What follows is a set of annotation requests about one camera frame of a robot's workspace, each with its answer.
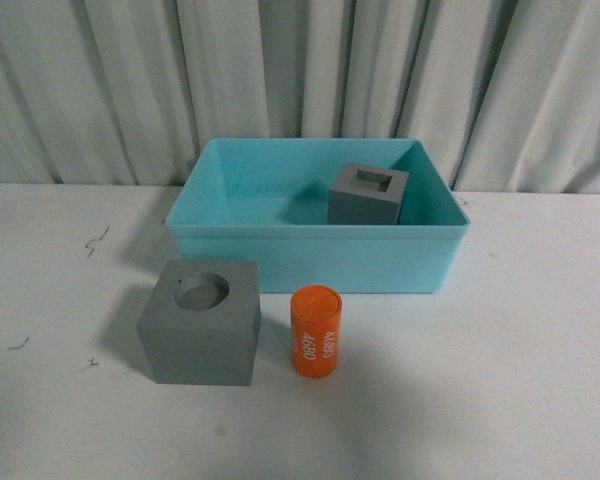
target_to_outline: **printed number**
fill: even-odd
[[[306,360],[316,359],[316,339],[306,332],[302,335],[302,356]]]
[[[322,356],[324,358],[329,358],[333,355],[336,350],[336,340],[335,340],[336,332],[327,332],[324,336],[324,344],[322,347]]]

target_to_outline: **square hole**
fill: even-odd
[[[364,188],[365,190],[384,193],[389,188],[391,178],[393,178],[391,175],[358,170],[356,172],[356,177],[353,179],[353,185],[358,188]]]

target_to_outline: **scratch mark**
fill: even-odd
[[[20,350],[22,347],[24,347],[27,344],[28,341],[29,341],[29,337],[25,338],[24,342],[22,342],[17,347],[9,347],[8,350]]]
[[[101,242],[104,239],[104,237],[105,237],[105,235],[107,234],[108,231],[109,231],[109,227],[107,226],[107,228],[104,229],[104,233],[102,235],[100,235],[99,238],[92,238],[91,240],[89,240],[87,242],[87,244],[84,246],[84,248],[86,248],[87,250],[89,250],[89,255],[87,255],[87,258],[89,258],[93,254],[93,252],[96,251],[96,249],[93,248],[91,246],[91,244],[93,242]]]
[[[458,197],[458,200],[462,203],[463,207],[468,207],[469,205],[477,205],[476,202],[467,202],[464,198]]]

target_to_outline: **round hole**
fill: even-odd
[[[229,282],[215,273],[196,273],[183,278],[173,300],[185,310],[209,310],[229,295]]]

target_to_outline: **gray cube with round hole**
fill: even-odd
[[[347,163],[329,190],[330,225],[395,225],[409,174]]]
[[[260,318],[255,262],[173,260],[137,330],[157,383],[251,385]]]

